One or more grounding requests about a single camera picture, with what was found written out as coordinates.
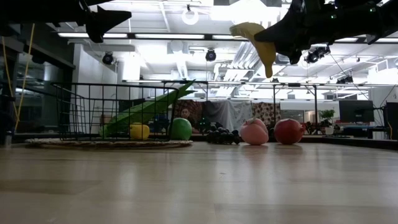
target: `gray curtain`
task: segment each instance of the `gray curtain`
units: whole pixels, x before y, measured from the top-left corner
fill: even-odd
[[[251,102],[207,101],[204,103],[205,116],[211,122],[219,122],[230,131],[241,128],[241,125],[252,118]]]

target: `wire basket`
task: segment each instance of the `wire basket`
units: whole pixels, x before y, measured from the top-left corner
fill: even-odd
[[[170,140],[177,88],[93,83],[51,85],[57,89],[62,141]]]

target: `yellow lemon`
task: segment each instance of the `yellow lemon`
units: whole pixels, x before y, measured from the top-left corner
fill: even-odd
[[[146,140],[149,137],[149,127],[141,123],[130,124],[130,137],[132,139]]]
[[[272,77],[272,64],[275,62],[276,58],[276,49],[274,43],[267,42],[257,42],[254,40],[254,35],[263,31],[263,28],[260,24],[255,24],[252,22],[244,22],[235,26],[231,26],[229,31],[233,36],[241,36],[250,40],[252,45],[257,51],[261,62],[264,64],[266,68],[266,77]]]

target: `yellow banana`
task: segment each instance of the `yellow banana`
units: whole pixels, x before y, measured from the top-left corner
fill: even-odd
[[[274,43],[270,42],[257,42],[254,40],[254,35],[260,31],[263,31],[260,24],[255,24],[252,22],[243,22],[241,24],[231,26],[229,31],[232,36],[241,36],[250,40],[252,45],[257,51],[261,62],[266,68],[266,77],[272,77],[272,64],[275,62],[276,49]]]

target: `woven mat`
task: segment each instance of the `woven mat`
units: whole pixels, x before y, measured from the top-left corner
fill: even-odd
[[[193,141],[62,141],[57,138],[27,139],[31,146],[70,146],[70,147],[153,147],[153,146],[187,146]]]

